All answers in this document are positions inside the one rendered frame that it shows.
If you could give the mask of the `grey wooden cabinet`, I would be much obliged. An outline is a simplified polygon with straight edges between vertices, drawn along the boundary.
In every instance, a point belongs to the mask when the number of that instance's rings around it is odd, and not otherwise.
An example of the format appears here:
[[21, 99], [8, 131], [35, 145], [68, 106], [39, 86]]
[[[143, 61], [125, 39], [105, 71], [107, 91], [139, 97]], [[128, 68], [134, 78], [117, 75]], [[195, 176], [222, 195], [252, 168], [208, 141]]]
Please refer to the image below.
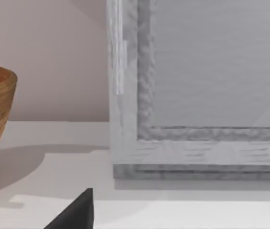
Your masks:
[[116, 179], [270, 180], [270, 0], [107, 0]]

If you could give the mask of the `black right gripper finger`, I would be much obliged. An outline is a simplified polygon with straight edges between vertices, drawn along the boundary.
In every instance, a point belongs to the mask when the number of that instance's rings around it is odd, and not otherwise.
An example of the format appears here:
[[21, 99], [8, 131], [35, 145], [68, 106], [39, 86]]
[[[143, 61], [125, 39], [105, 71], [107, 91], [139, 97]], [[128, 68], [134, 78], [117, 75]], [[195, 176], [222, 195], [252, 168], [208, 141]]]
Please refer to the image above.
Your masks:
[[93, 188], [87, 188], [43, 229], [94, 229]]

